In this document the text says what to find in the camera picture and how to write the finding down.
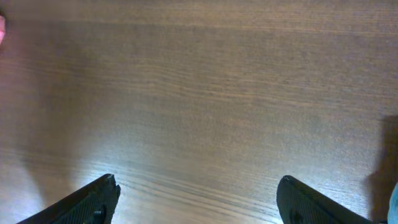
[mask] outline wooden table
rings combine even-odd
[[[0,222],[105,173],[114,223],[281,223],[290,174],[383,218],[395,1],[6,1]]]

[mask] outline teal object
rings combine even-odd
[[[398,184],[396,184],[396,187],[392,191],[387,219],[388,224],[398,224]]]

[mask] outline wooden surface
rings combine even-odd
[[[398,161],[396,1],[0,8],[0,222],[107,172],[122,188],[114,223],[281,223],[285,174],[385,215]]]

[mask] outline black plastic object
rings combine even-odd
[[[105,174],[20,224],[109,224],[119,196],[114,175]]]
[[[372,223],[289,175],[279,182],[276,202],[284,224]]]

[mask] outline pink object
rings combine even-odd
[[[6,20],[3,16],[0,16],[0,44],[4,35],[6,35]]]

